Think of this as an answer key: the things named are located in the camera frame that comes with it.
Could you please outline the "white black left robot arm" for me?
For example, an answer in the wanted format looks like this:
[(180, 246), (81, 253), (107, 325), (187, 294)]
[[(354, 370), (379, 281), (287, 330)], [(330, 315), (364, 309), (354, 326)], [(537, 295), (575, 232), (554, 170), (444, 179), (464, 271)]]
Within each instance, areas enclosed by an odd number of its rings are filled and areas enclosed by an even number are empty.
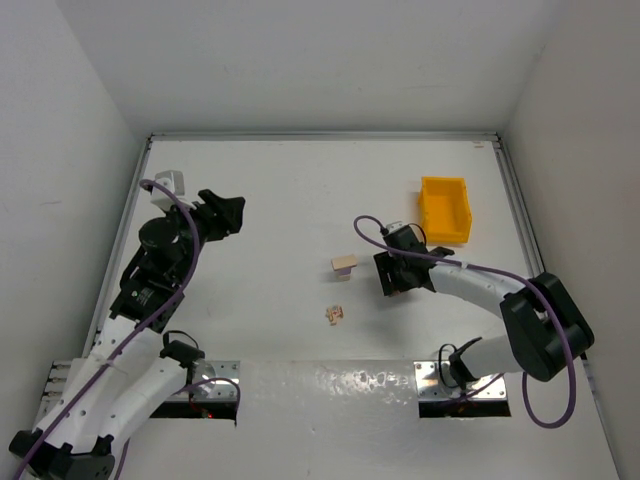
[(205, 354), (163, 331), (184, 299), (202, 247), (242, 228), (245, 200), (201, 190), (183, 203), (170, 188), (144, 180), (162, 209), (139, 230), (139, 248), (94, 346), (54, 407), (9, 450), (15, 473), (38, 479), (108, 479), (131, 436), (171, 396), (197, 388)]

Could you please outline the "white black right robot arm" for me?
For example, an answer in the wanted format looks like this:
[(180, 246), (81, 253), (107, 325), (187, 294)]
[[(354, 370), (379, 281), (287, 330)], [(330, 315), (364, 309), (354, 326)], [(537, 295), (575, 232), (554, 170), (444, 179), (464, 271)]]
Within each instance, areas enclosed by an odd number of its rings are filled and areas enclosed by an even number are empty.
[(464, 390), (485, 375), (513, 372), (547, 382), (566, 366), (562, 337), (574, 358), (594, 344), (592, 329), (555, 275), (544, 272), (527, 287), (510, 277), (447, 263), (454, 251), (428, 250), (409, 225), (396, 222), (381, 233), (391, 249), (374, 256), (385, 296), (412, 289), (454, 296), (494, 314), (505, 327), (503, 336), (476, 337), (454, 349), (445, 366), (448, 388)]

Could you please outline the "yellow plastic bin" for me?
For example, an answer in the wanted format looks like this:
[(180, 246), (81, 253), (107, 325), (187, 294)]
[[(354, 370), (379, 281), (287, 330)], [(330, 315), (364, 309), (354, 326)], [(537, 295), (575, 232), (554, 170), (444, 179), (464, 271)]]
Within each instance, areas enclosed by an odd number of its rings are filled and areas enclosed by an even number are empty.
[(459, 177), (422, 177), (417, 204), (430, 244), (466, 244), (472, 212), (466, 182)]

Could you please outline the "plain beige rectangular block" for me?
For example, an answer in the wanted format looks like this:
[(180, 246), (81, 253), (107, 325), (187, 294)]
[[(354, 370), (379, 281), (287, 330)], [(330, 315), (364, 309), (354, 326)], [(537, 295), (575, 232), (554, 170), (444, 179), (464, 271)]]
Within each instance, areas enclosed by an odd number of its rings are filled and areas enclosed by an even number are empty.
[(357, 258), (355, 255), (334, 257), (331, 259), (331, 266), (334, 271), (350, 270), (357, 266)]

